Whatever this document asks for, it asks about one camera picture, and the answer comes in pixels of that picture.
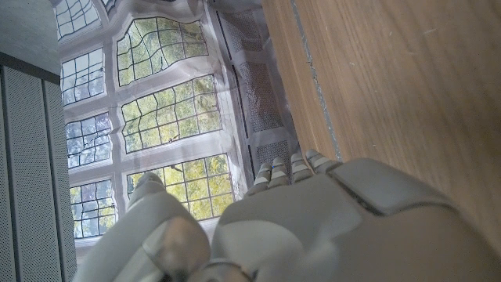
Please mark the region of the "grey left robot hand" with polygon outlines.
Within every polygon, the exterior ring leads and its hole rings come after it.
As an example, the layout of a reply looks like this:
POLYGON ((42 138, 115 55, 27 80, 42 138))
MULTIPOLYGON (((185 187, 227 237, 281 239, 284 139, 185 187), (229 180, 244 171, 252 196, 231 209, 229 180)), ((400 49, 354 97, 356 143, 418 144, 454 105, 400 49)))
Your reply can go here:
POLYGON ((212 236, 168 194, 139 179, 125 215, 77 281, 497 281, 500 256, 457 206, 369 158, 316 150, 263 164, 212 236))

